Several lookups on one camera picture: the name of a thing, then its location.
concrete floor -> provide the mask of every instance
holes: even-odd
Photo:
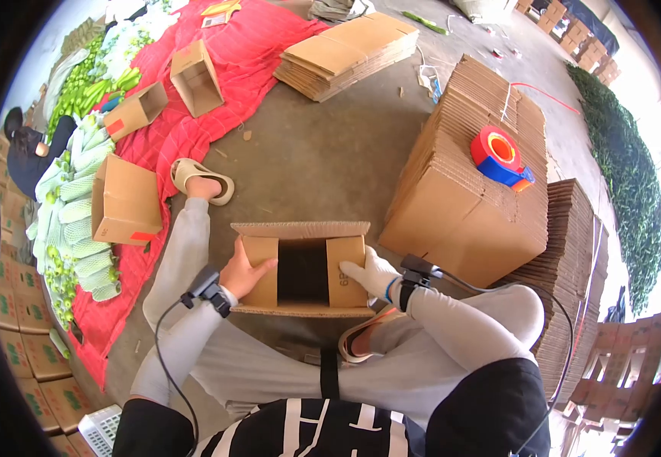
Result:
[[[467,53],[512,82],[530,83],[579,108],[579,93],[562,63],[568,56],[523,15],[514,12],[510,24],[493,26],[496,34],[491,36],[481,26],[469,23],[447,2],[376,0],[374,5],[382,13],[396,17],[398,11],[410,10],[439,25],[447,23],[448,14],[455,14],[450,19],[453,33],[448,37],[419,26],[419,47],[427,64],[438,66],[441,83],[447,82],[455,62]],[[493,48],[503,51],[506,57],[493,58]],[[513,56],[513,48],[521,51],[520,59]],[[420,63],[417,53],[323,103],[311,102],[278,83],[244,125],[244,131],[252,131],[250,141],[244,141],[243,132],[235,129],[214,142],[204,165],[231,176],[237,187],[228,206],[210,210],[212,263],[224,265],[232,255],[236,233],[229,227],[231,222],[365,220],[371,222],[366,241],[375,246],[399,173],[422,124],[434,109],[426,89],[417,84]],[[399,97],[399,87],[404,88],[403,97]],[[627,276],[622,276],[624,266],[619,262],[619,245],[613,236],[615,217],[600,170],[589,152],[586,125],[581,115],[546,96],[533,90],[523,91],[546,115],[547,148],[551,155],[547,179],[579,179],[610,232],[610,278],[602,297],[602,306],[606,307],[615,302],[619,285]],[[173,198],[173,218],[184,201],[182,195]],[[398,265],[398,256],[384,249],[380,253]],[[142,298],[151,285],[152,281],[143,288],[124,332],[109,353],[106,395],[98,392],[79,361],[73,361],[75,376],[97,406],[124,404],[139,364],[152,347],[152,332],[142,314]],[[256,315],[233,315],[231,320],[269,344],[280,334],[288,333],[305,342],[332,344],[356,322]],[[193,379],[186,384],[202,438],[229,425],[225,411]],[[175,407],[188,414],[180,399]]]

gloved hand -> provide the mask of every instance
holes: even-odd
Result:
[[[391,284],[401,277],[399,272],[391,266],[386,259],[382,259],[373,250],[372,247],[366,246],[366,261],[365,267],[361,268],[353,262],[341,262],[341,271],[345,275],[358,281],[366,291],[373,297],[381,298],[388,303],[393,303],[394,293],[399,293],[395,290],[392,291]],[[373,304],[373,300],[369,301],[369,306]]]

black cable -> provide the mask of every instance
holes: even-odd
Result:
[[[193,423],[194,423],[194,429],[195,429],[195,434],[194,434],[194,445],[190,449],[190,452],[186,454],[186,457],[190,457],[191,455],[196,452],[196,449],[198,448],[198,418],[196,417],[196,412],[194,411],[193,407],[190,405],[189,399],[183,394],[183,391],[178,387],[178,384],[175,383],[173,380],[173,377],[170,376],[170,373],[168,372],[168,368],[165,366],[165,362],[163,361],[163,356],[160,353],[160,345],[158,344],[158,332],[160,331],[160,324],[163,322],[163,319],[165,316],[173,309],[175,306],[182,304],[182,301],[176,301],[173,303],[168,309],[165,310],[163,315],[160,316],[160,319],[158,319],[158,324],[155,326],[155,350],[158,352],[158,360],[160,360],[160,364],[163,367],[163,371],[165,371],[165,375],[168,377],[168,380],[170,383],[175,387],[175,389],[178,391],[178,395],[183,399],[183,401],[189,406],[190,410],[190,415],[193,418]]]
[[[563,386],[563,381],[564,378],[567,376],[567,372],[569,371],[569,364],[572,361],[572,352],[574,350],[574,325],[572,324],[572,319],[569,317],[569,314],[567,314],[567,310],[563,308],[562,303],[554,297],[554,294],[550,293],[548,290],[544,288],[540,288],[539,286],[529,284],[527,282],[523,281],[514,281],[509,284],[504,284],[502,286],[499,286],[497,288],[492,288],[492,289],[483,289],[483,288],[476,288],[472,284],[468,284],[464,280],[456,277],[452,273],[448,273],[443,269],[439,269],[442,271],[442,273],[445,276],[448,276],[450,279],[453,279],[454,282],[457,282],[459,285],[463,286],[464,288],[473,290],[475,292],[495,292],[498,290],[510,288],[511,286],[515,286],[517,284],[520,284],[522,286],[526,286],[527,288],[531,288],[536,292],[537,294],[543,293],[545,296],[549,297],[552,301],[556,302],[556,304],[559,306],[559,308],[562,310],[563,315],[567,318],[567,322],[569,323],[569,353],[567,354],[567,361],[563,365],[563,370],[562,370],[562,376],[559,378],[559,383],[556,385],[556,390],[554,391],[554,396],[551,398],[551,406],[549,409],[546,411],[546,414],[544,415],[543,419],[541,422],[539,422],[539,425],[536,426],[536,429],[531,433],[531,435],[526,438],[526,441],[523,442],[523,444],[518,448],[518,451],[514,452],[514,454],[518,455],[520,452],[523,450],[524,447],[528,444],[529,441],[533,439],[534,436],[539,432],[539,430],[544,426],[546,423],[546,419],[548,419],[549,415],[551,412],[554,410],[554,405],[556,405],[556,400],[559,399],[559,393],[562,391],[562,386]]]

gray pants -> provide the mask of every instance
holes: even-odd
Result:
[[[143,303],[153,330],[168,306],[208,263],[209,234],[208,203],[188,199]],[[519,295],[516,288],[463,301],[503,324],[527,348],[541,332],[540,325],[531,324],[543,313],[540,302],[531,300],[529,294]],[[161,330],[170,328],[187,311],[183,306],[174,308],[163,319]],[[371,348],[383,356],[339,370],[341,398],[398,411],[424,428],[435,407],[468,374],[421,324],[407,316],[379,326],[372,334]],[[290,359],[227,321],[211,335],[190,374],[236,418],[257,404],[281,398],[321,397],[317,366]]]

slipper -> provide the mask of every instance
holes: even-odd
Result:
[[[211,200],[208,200],[208,203],[212,205],[226,205],[234,195],[234,180],[228,176],[214,173],[197,161],[187,157],[183,157],[182,159],[173,162],[173,165],[170,168],[170,177],[173,180],[173,184],[175,184],[178,190],[184,194],[188,194],[188,191],[186,191],[186,181],[191,176],[216,179],[216,181],[221,183],[221,193]]]
[[[341,335],[341,338],[338,340],[338,351],[341,353],[341,357],[343,357],[345,361],[351,363],[360,363],[371,357],[373,354],[366,354],[361,356],[353,355],[350,350],[353,340],[359,336],[367,327],[373,324],[387,323],[396,319],[397,317],[402,317],[404,315],[405,314],[399,311],[396,306],[390,304],[385,306],[378,315],[373,316],[371,319],[364,323],[349,328],[343,333],[343,335]]]

